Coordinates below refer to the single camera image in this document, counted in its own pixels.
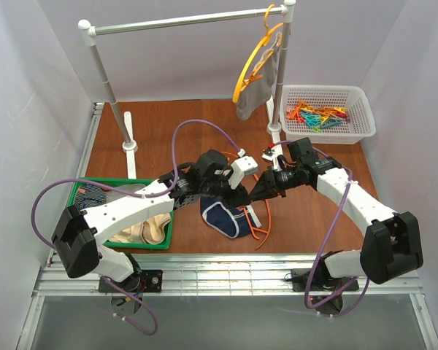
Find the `navy blue underwear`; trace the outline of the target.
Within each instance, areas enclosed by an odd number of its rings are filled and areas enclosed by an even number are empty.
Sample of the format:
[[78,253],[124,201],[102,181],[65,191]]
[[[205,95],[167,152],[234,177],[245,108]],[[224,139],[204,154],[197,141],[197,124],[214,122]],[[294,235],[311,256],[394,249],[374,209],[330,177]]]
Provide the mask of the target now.
[[252,206],[246,206],[245,212],[236,208],[227,209],[222,202],[214,198],[200,198],[200,212],[205,223],[223,236],[235,239],[251,234],[245,215],[253,228],[262,226]]

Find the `orange plastic hanger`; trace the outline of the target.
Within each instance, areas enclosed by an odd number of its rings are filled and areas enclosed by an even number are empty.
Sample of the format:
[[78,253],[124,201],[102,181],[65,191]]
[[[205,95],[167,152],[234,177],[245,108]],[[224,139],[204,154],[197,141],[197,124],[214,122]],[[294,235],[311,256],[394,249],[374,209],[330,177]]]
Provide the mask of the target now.
[[257,218],[261,219],[261,226],[255,225],[251,223],[251,210],[242,208],[242,211],[246,211],[245,219],[247,220],[247,224],[249,225],[251,236],[257,242],[255,247],[255,251],[259,252],[262,246],[269,240],[269,235],[272,230],[272,211],[271,206],[268,200],[264,200],[260,202],[260,206],[262,209],[257,211]]

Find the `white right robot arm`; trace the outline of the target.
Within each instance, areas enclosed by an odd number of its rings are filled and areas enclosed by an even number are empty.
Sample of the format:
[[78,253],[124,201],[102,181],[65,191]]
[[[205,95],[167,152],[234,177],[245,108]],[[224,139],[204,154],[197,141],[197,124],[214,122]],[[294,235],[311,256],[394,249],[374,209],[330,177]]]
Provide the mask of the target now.
[[319,281],[365,276],[375,284],[423,266],[418,219],[383,205],[358,183],[349,171],[329,156],[319,156],[310,139],[288,144],[291,161],[280,169],[268,168],[251,190],[252,201],[263,201],[286,190],[308,185],[340,206],[362,233],[361,249],[329,252],[316,259],[313,275]]

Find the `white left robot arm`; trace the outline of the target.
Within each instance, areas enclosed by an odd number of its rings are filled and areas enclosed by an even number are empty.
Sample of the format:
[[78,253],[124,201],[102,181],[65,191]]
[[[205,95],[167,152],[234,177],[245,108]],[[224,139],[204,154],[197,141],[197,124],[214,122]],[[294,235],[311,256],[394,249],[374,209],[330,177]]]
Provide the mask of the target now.
[[183,163],[148,186],[110,203],[79,210],[64,209],[52,235],[55,250],[71,279],[96,273],[131,291],[142,270],[128,253],[116,252],[104,244],[115,234],[158,214],[169,214],[211,197],[227,208],[250,204],[241,181],[258,171],[248,155],[228,162],[219,151],[209,150],[195,163]]

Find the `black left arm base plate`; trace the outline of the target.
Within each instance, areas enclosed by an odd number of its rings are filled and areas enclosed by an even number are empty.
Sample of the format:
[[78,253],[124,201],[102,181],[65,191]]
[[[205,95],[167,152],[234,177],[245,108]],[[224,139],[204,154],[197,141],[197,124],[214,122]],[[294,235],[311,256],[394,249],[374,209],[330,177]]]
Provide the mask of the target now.
[[122,282],[117,282],[111,278],[109,278],[109,280],[116,287],[131,294],[136,294],[138,292],[157,293],[162,289],[163,273],[162,270],[147,269],[135,272],[132,276],[129,276]]

